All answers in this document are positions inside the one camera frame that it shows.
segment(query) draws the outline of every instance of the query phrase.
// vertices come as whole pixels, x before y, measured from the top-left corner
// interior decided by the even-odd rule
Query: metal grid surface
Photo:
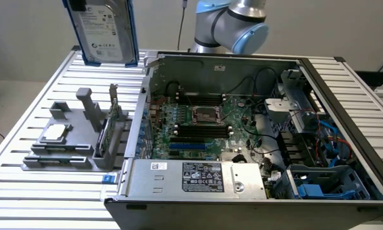
[[[145,52],[139,54],[143,65]],[[312,57],[311,63],[383,157],[383,112],[371,96],[332,58]],[[32,172],[22,171],[20,165],[50,118],[47,108],[53,101],[67,101],[70,108],[82,108],[75,91],[90,87],[93,101],[107,109],[109,84],[114,83],[119,85],[119,105],[131,118],[142,78],[142,68],[126,69],[117,64],[89,67],[79,52],[70,52],[0,146],[0,229],[118,229],[99,201],[101,196],[117,189],[115,185],[101,184],[103,173]],[[130,123],[121,140],[117,167],[129,126]],[[360,225],[355,229],[370,228],[383,229],[383,225]]]

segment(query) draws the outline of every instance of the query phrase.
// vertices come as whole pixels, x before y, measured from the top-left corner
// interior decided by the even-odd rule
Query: white wall
[[[141,48],[175,49],[181,0],[133,0]],[[193,43],[189,0],[181,48]],[[268,0],[266,54],[343,56],[354,69],[383,60],[383,0]],[[0,79],[46,81],[75,38],[61,0],[0,0]]]

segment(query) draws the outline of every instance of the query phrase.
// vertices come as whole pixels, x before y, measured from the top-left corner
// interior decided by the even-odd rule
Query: hard drive
[[[137,66],[139,55],[131,0],[62,0],[86,65]]]

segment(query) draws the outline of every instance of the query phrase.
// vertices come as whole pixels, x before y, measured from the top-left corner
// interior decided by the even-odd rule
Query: motherboard
[[[230,161],[250,155],[258,137],[254,101],[230,96],[165,97],[151,100],[153,159]]]

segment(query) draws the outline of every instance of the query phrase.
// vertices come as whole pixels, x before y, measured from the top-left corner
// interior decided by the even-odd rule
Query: blue pcie slot
[[[182,144],[182,143],[175,143],[175,144],[169,144],[170,149],[178,149],[178,150],[206,150],[206,145],[205,144]]]

